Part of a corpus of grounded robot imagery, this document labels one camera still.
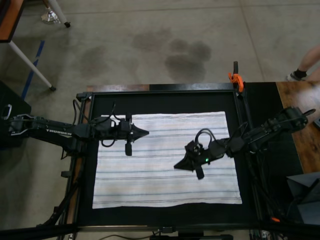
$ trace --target blue tape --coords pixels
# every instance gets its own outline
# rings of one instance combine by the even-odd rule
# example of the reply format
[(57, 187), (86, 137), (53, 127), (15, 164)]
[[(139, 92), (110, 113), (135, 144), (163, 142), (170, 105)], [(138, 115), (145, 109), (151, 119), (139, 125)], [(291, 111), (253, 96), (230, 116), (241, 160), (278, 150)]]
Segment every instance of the blue tape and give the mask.
[[(45, 41), (42, 40), (42, 41), (40, 42), (40, 46), (39, 46), (38, 51), (37, 51), (36, 56), (35, 56), (36, 60), (33, 62), (33, 65), (34, 65), (35, 67), (38, 65), (39, 57), (40, 57), (40, 55), (41, 55), (42, 49), (44, 48), (44, 45), (45, 45)], [(27, 95), (27, 92), (28, 92), (28, 89), (29, 89), (29, 87), (30, 87), (30, 84), (31, 84), (31, 81), (32, 81), (32, 78), (33, 78), (33, 77), (34, 77), (34, 71), (30, 70), (29, 75), (28, 75), (28, 77), (27, 77), (27, 79), (26, 79), (26, 82), (25, 82), (25, 85), (24, 85), (22, 94), (21, 94), (21, 98), (22, 98), (23, 100), (25, 100), (25, 98), (26, 98), (26, 95)]]

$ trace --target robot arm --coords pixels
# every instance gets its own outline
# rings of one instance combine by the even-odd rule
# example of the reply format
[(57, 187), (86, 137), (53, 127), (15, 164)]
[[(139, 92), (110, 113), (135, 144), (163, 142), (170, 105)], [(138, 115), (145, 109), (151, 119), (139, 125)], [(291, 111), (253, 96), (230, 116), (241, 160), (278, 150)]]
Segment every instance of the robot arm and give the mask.
[[(125, 119), (117, 119), (118, 124), (110, 116), (101, 116), (89, 123), (73, 125), (21, 114), (10, 120), (9, 134), (12, 137), (31, 137), (61, 146), (69, 156), (81, 154), (83, 142), (99, 140), (102, 141), (103, 146), (111, 147), (117, 140), (126, 140), (125, 154), (131, 156), (131, 143), (148, 135), (149, 132), (136, 127), (132, 123), (130, 114), (127, 114)], [(113, 142), (111, 145), (104, 145), (104, 140), (113, 140)]]
[[(185, 146), (186, 154), (174, 168), (195, 170), (200, 180), (205, 176), (201, 167), (203, 164), (210, 164), (214, 160), (221, 159), (225, 154), (232, 158), (244, 149), (256, 153), (272, 138), (282, 133), (294, 133), (302, 130), (308, 123), (307, 116), (314, 112), (315, 110), (312, 109), (302, 113), (298, 107), (288, 107), (275, 117), (268, 119), (260, 127), (242, 133), (241, 136), (235, 137), (235, 134), (233, 134), (230, 138), (224, 139), (216, 139), (209, 129), (202, 129), (196, 135), (195, 140)], [(210, 141), (207, 149), (204, 149), (198, 141), (198, 137), (204, 133), (209, 134), (211, 140), (214, 139)]]

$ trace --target white striped towel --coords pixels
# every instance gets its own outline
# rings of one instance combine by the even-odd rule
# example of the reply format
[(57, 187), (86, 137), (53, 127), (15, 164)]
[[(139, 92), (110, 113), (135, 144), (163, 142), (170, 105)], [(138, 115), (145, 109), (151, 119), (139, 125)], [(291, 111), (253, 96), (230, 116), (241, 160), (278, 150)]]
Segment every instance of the white striped towel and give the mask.
[[(132, 144), (132, 156), (126, 156), (123, 140), (110, 148), (99, 144), (93, 209), (242, 203), (233, 158), (203, 165), (201, 180), (195, 171), (174, 169), (199, 130), (208, 128), (217, 139), (229, 137), (224, 112), (141, 114), (133, 115), (132, 122), (150, 132)], [(205, 134), (199, 137), (204, 147), (209, 140)]]

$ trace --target white table leg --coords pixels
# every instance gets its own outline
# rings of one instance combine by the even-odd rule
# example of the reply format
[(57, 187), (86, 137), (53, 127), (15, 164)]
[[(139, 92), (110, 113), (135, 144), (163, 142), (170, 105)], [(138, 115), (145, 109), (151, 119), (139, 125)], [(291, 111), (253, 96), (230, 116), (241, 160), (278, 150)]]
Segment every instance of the white table leg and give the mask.
[(63, 23), (67, 28), (70, 28), (70, 22), (67, 21), (65, 15), (63, 14), (59, 4), (56, 0), (48, 0), (49, 4), (53, 8), (53, 11), (58, 16), (61, 23)]
[(51, 91), (55, 91), (56, 88), (51, 85), (51, 83), (45, 78), (45, 76), (42, 75), (42, 73), (36, 68), (35, 65), (27, 58), (26, 55), (15, 45), (13, 41), (9, 42), (10, 47), (15, 51), (16, 54), (19, 55), (20, 58), (32, 69), (32, 71), (35, 72), (35, 74), (38, 75), (38, 77), (44, 81), (44, 83), (50, 88)]

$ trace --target person's foot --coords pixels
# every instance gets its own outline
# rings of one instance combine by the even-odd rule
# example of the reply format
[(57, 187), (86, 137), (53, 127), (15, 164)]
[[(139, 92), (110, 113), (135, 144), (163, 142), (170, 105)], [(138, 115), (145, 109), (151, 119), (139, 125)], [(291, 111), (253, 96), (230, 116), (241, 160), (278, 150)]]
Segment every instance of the person's foot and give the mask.
[(292, 81), (305, 81), (306, 79), (307, 79), (307, 76), (306, 77), (302, 77), (302, 78), (297, 77), (295, 75), (294, 71), (286, 76), (286, 80), (289, 81), (289, 82), (292, 82)]

